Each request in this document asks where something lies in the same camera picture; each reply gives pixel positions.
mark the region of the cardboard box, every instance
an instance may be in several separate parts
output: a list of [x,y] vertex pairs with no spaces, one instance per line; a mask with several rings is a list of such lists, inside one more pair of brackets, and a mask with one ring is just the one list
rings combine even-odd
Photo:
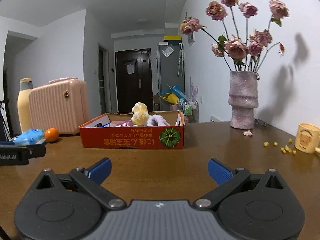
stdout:
[[170,126],[94,127],[98,123],[131,120],[131,114],[102,114],[80,126],[82,145],[88,148],[183,149],[184,117],[181,111],[159,114]]

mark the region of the mug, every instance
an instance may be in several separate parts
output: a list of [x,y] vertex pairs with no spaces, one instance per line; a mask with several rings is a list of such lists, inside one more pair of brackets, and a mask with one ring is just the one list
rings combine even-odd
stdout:
[[320,139],[320,128],[308,123],[300,123],[294,146],[304,153],[315,153]]

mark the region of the pumpkin illustration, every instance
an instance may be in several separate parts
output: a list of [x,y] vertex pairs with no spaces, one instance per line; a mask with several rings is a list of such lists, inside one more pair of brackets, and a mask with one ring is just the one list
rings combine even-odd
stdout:
[[168,148],[175,147],[180,141],[180,131],[173,127],[164,129],[159,139],[163,146]]

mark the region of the vase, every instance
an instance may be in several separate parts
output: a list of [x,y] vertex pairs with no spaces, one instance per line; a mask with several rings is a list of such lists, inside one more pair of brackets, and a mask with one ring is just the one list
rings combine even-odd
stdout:
[[32,78],[20,79],[20,92],[18,95],[17,106],[21,132],[32,129],[29,109],[29,93],[32,89]]
[[259,106],[257,73],[231,71],[228,102],[232,106],[230,126],[243,130],[252,129],[253,109]]

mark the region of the paper notice on door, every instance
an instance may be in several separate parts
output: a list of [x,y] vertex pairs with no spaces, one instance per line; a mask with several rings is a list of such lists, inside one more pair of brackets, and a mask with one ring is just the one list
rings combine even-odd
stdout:
[[127,71],[128,71],[128,74],[134,74],[134,68],[133,68],[133,65],[127,65]]

